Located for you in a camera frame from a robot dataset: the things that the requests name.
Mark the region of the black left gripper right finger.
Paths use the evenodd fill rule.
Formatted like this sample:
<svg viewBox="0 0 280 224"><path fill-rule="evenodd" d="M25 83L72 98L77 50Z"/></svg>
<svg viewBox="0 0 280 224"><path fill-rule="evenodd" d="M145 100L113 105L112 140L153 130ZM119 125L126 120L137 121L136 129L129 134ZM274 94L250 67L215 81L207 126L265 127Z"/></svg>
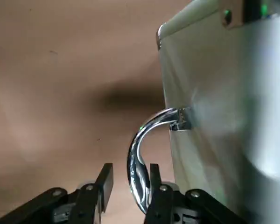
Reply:
<svg viewBox="0 0 280 224"><path fill-rule="evenodd" d="M161 181L158 164L150 164L151 203L145 224L245 224L240 216L201 189L185 194Z"/></svg>

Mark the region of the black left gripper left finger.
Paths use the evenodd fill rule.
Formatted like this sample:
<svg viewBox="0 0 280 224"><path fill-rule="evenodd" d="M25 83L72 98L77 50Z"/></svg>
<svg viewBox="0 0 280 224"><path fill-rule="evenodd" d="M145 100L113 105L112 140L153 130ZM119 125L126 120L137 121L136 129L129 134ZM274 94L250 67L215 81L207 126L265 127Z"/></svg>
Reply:
<svg viewBox="0 0 280 224"><path fill-rule="evenodd" d="M0 217L0 224L99 224L113 188L113 164L103 165L95 182L72 193L50 188Z"/></svg>

